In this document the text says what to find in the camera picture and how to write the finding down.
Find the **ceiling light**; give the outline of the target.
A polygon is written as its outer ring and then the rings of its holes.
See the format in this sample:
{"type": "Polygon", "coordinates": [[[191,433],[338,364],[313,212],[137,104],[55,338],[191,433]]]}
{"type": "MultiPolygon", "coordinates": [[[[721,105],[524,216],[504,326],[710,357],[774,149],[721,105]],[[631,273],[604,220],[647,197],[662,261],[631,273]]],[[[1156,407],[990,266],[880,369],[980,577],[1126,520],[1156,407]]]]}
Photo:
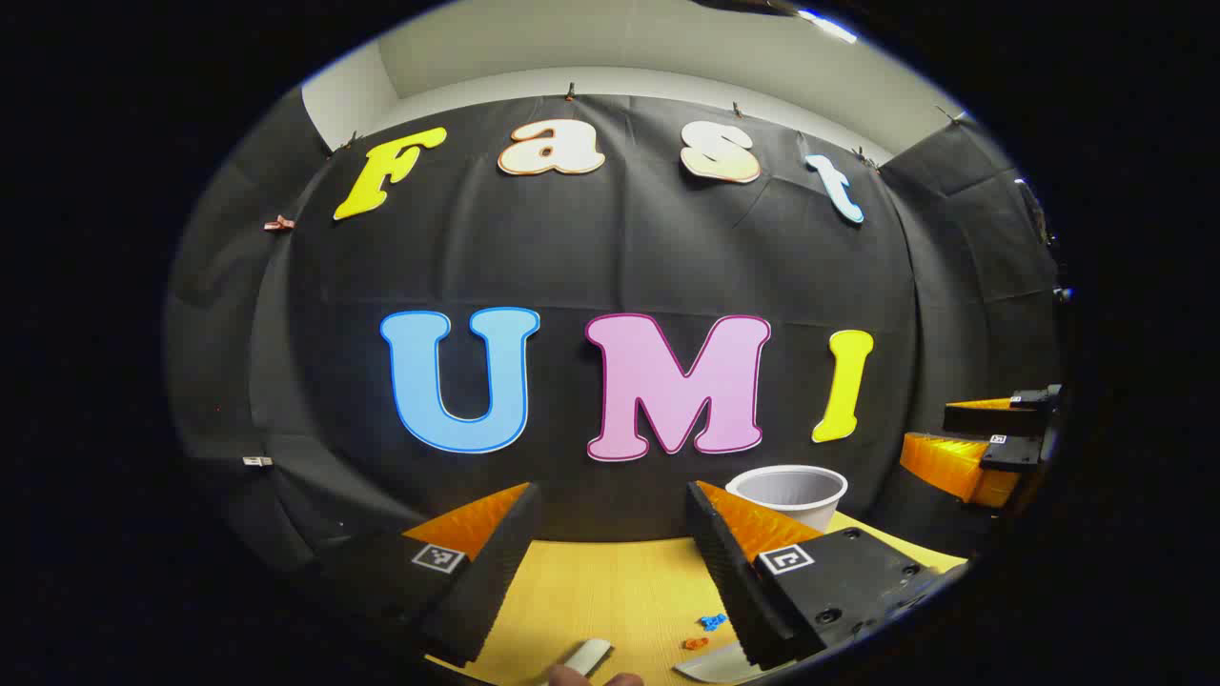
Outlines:
{"type": "Polygon", "coordinates": [[[830,35],[836,35],[837,39],[845,42],[845,44],[854,45],[858,43],[858,35],[853,33],[853,31],[847,31],[845,27],[837,24],[834,21],[828,20],[820,13],[806,10],[798,10],[797,13],[802,17],[802,20],[805,20],[810,24],[817,27],[819,31],[824,31],[824,33],[830,35]]]}

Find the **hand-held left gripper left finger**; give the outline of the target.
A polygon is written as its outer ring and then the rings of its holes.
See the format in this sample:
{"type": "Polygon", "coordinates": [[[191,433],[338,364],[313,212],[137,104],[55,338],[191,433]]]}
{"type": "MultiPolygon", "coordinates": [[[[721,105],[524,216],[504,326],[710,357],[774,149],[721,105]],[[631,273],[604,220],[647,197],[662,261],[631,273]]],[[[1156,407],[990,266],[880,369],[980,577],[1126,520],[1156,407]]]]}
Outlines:
{"type": "Polygon", "coordinates": [[[318,553],[325,590],[384,641],[454,666],[475,662],[540,522],[525,482],[403,531],[318,553]]]}

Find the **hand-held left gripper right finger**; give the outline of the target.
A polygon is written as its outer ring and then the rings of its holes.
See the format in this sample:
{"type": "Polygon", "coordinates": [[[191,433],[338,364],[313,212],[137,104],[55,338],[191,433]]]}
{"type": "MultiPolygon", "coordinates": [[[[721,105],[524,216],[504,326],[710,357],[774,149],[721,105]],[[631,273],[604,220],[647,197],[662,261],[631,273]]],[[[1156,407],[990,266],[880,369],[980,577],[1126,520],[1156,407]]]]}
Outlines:
{"type": "Polygon", "coordinates": [[[765,670],[867,638],[967,572],[863,527],[821,533],[702,481],[684,487],[684,521],[745,659],[765,670]]]}

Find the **grey plastic dustpan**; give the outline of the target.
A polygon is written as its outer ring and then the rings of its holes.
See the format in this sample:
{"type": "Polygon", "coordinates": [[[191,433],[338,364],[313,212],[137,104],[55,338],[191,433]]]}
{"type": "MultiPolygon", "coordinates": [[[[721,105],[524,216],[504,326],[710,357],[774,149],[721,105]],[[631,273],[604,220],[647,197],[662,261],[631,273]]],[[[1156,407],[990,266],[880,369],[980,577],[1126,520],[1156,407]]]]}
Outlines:
{"type": "Polygon", "coordinates": [[[706,655],[681,662],[672,670],[689,680],[715,685],[742,684],[760,677],[764,673],[758,665],[748,662],[748,655],[738,641],[706,655]]]}

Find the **small grey broom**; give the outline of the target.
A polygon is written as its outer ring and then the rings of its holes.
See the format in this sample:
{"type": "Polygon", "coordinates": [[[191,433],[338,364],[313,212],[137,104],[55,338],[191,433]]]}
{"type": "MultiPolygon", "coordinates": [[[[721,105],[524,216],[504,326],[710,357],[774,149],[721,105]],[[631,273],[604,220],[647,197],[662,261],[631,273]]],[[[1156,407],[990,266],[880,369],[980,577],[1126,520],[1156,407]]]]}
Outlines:
{"type": "MultiPolygon", "coordinates": [[[[577,673],[583,673],[586,677],[590,677],[593,673],[597,673],[597,669],[601,665],[601,663],[606,660],[608,655],[611,655],[612,651],[614,646],[610,641],[606,641],[606,638],[587,638],[587,641],[583,641],[580,647],[571,653],[571,655],[561,662],[558,662],[558,664],[570,666],[577,670],[577,673]]],[[[540,684],[540,686],[547,686],[548,673],[554,665],[547,670],[545,680],[540,684]]]]}

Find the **white ribbed garbage bin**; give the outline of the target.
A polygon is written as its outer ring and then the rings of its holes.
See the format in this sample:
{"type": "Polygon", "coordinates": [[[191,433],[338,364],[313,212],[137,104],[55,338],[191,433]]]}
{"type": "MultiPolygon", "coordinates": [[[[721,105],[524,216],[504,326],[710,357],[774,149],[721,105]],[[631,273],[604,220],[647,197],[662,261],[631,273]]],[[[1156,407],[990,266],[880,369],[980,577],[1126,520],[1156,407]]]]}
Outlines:
{"type": "Polygon", "coordinates": [[[826,533],[848,492],[842,474],[824,466],[776,465],[737,474],[726,489],[826,533]]]}

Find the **black backdrop cloth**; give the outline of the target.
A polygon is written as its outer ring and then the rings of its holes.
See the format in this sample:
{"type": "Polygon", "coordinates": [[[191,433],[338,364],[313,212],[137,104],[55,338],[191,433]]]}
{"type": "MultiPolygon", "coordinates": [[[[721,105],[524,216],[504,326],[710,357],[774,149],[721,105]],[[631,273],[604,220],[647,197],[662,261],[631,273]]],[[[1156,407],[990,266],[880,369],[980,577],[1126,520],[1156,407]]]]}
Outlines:
{"type": "Polygon", "coordinates": [[[902,439],[1061,381],[1057,284],[971,122],[875,168],[693,103],[521,96],[326,153],[293,92],[187,226],[167,378],[189,472],[279,568],[526,481],[540,540],[680,537],[684,483],[782,464],[970,555],[989,513],[902,439]]]}

